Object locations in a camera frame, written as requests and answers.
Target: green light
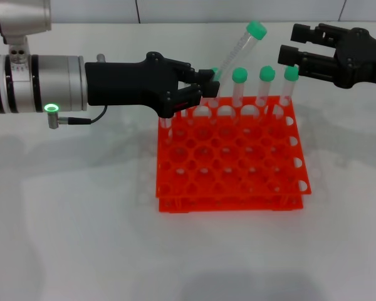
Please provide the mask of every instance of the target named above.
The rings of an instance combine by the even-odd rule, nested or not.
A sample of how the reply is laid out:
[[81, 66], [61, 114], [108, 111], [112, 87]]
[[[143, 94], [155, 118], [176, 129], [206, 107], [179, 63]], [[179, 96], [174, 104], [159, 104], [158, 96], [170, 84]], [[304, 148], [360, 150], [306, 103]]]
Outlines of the green light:
[[44, 110], [46, 112], [57, 112], [57, 111], [59, 111], [59, 109], [60, 108], [58, 107], [58, 105], [55, 105], [53, 103], [49, 103], [49, 104], [44, 106]]

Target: black cable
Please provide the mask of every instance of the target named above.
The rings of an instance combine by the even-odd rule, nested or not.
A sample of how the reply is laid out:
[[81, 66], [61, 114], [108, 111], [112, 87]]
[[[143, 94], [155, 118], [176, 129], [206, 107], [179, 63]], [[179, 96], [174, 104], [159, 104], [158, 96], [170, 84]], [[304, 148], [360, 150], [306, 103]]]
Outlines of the black cable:
[[98, 117], [95, 119], [88, 119], [88, 118], [75, 118], [75, 117], [68, 117], [68, 124], [69, 125], [83, 125], [83, 124], [94, 124], [96, 121], [101, 119], [107, 111], [107, 106], [105, 105], [105, 108], [103, 111], [100, 113]]

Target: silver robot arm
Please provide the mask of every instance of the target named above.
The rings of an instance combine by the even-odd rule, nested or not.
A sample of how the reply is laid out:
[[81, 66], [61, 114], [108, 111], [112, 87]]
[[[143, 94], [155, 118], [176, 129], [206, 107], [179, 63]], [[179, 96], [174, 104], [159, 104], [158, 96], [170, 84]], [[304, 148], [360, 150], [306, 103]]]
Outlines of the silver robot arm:
[[[219, 83], [212, 70], [149, 52], [140, 63], [84, 63], [82, 56], [32, 55], [27, 35], [51, 29], [50, 0], [0, 0], [0, 34], [8, 53], [0, 55], [0, 114], [46, 112], [49, 127], [96, 122], [109, 105], [145, 105], [159, 117], [216, 97]], [[178, 82], [190, 84], [178, 89]], [[102, 106], [93, 120], [59, 117], [58, 112]]]

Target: green cap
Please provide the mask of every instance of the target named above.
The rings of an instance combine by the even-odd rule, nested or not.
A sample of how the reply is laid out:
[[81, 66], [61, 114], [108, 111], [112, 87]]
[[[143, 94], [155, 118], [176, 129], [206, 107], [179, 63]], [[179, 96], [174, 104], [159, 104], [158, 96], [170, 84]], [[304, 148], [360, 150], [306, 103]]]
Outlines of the green cap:
[[236, 68], [232, 73], [234, 83], [244, 83], [248, 79], [248, 71], [245, 68]]
[[276, 72], [273, 70], [271, 66], [263, 67], [261, 69], [261, 74], [259, 75], [260, 79], [264, 82], [272, 82], [275, 76]]
[[246, 30], [251, 34], [255, 39], [261, 41], [268, 30], [260, 22], [252, 21], [246, 26]]
[[288, 66], [286, 68], [286, 71], [284, 72], [284, 78], [286, 80], [291, 81], [291, 82], [296, 82], [300, 77], [298, 72], [299, 72], [299, 70], [298, 70], [297, 67]]

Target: white surface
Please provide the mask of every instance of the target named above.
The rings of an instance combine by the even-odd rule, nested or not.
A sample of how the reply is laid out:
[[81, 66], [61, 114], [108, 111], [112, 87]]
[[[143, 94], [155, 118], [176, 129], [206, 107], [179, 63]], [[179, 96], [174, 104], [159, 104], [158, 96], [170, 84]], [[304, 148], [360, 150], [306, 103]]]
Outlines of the white surface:
[[54, 23], [138, 23], [135, 0], [51, 0]]
[[[276, 61], [280, 44], [295, 45], [292, 25], [266, 24], [244, 65], [248, 94], [267, 64], [281, 90]], [[376, 23], [339, 25], [376, 37]], [[86, 61], [155, 50], [206, 68], [243, 27], [55, 25], [30, 46]], [[376, 85], [301, 78], [293, 98], [313, 195], [287, 213], [158, 213], [150, 109], [111, 108], [95, 125], [59, 130], [44, 115], [0, 116], [0, 301], [376, 300]]]
[[342, 21], [376, 21], [376, 0], [348, 0]]
[[138, 0], [142, 23], [336, 21], [344, 0]]

